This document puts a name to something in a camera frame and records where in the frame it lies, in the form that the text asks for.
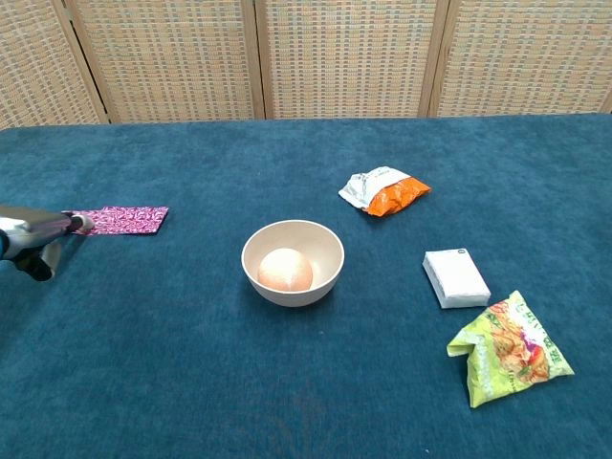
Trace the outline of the orange and white snack bag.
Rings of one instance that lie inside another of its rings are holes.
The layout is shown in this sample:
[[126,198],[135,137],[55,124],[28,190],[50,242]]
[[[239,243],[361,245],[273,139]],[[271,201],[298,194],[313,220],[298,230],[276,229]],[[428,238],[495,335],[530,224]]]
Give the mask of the orange and white snack bag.
[[384,217],[402,211],[428,194],[431,187],[389,166],[353,174],[339,196],[371,216]]

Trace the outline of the blue carpet table cover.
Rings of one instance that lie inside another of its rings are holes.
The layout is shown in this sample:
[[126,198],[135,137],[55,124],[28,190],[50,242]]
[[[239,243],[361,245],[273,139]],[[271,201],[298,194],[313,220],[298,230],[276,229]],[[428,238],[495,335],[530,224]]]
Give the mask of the blue carpet table cover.
[[[431,191],[339,196],[389,166]],[[55,278],[0,263],[0,459],[612,459],[612,115],[265,120],[0,131],[0,204],[166,206],[153,236],[70,237]],[[261,228],[333,231],[304,307],[245,276]],[[519,291],[575,374],[471,408],[426,251]]]

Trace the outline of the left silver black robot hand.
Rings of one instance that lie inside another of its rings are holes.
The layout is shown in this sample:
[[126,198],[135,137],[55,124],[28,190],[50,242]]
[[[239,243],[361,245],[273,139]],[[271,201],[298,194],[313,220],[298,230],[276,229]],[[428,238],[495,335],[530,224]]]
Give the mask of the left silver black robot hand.
[[0,205],[0,260],[36,281],[48,281],[61,256],[59,239],[94,227],[92,218],[80,213]]

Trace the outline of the white tissue pack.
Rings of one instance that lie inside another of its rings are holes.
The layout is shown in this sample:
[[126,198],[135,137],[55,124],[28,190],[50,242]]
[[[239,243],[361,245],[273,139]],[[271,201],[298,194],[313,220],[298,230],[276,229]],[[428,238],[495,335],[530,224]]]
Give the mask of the white tissue pack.
[[488,305],[491,291],[467,249],[426,251],[423,268],[442,309]]

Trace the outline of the woven bamboo folding screen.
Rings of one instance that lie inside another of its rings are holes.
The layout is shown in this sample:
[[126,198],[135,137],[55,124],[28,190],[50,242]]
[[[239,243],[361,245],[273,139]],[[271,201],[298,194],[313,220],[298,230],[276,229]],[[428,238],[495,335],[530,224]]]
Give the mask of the woven bamboo folding screen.
[[591,112],[612,0],[0,0],[0,130]]

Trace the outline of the pink patterned packet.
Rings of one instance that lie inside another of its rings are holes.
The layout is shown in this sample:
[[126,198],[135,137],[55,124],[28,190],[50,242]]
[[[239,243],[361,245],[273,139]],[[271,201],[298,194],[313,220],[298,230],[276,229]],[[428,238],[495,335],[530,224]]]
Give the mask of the pink patterned packet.
[[84,235],[118,235],[138,232],[134,209],[106,207],[95,210],[69,210],[73,216],[85,217],[88,224],[76,233]]
[[123,210],[127,234],[156,233],[168,213],[168,207],[128,207]]

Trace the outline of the orange fruit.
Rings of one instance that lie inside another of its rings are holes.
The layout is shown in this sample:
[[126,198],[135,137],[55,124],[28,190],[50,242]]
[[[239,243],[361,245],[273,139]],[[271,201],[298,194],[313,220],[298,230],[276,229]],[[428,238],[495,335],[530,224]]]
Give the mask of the orange fruit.
[[261,260],[257,272],[259,283],[282,292],[309,290],[313,276],[313,269],[307,257],[290,248],[270,251]]

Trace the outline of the beige round bowl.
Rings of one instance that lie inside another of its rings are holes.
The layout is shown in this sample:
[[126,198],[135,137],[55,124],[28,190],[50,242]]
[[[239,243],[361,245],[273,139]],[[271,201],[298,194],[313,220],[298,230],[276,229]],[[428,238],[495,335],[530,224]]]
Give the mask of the beige round bowl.
[[[277,249],[292,249],[305,255],[313,271],[309,289],[283,292],[259,282],[257,271],[261,261]],[[344,247],[337,235],[327,227],[307,220],[269,224],[247,240],[241,253],[243,271],[254,289],[270,302],[289,308],[308,306],[326,296],[339,279],[344,260]]]

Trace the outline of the green snack bag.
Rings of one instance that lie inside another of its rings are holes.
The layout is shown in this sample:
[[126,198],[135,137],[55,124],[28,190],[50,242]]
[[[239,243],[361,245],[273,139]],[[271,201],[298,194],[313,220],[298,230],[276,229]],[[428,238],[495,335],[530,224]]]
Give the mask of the green snack bag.
[[468,357],[472,408],[575,374],[519,291],[463,327],[448,343],[447,354]]

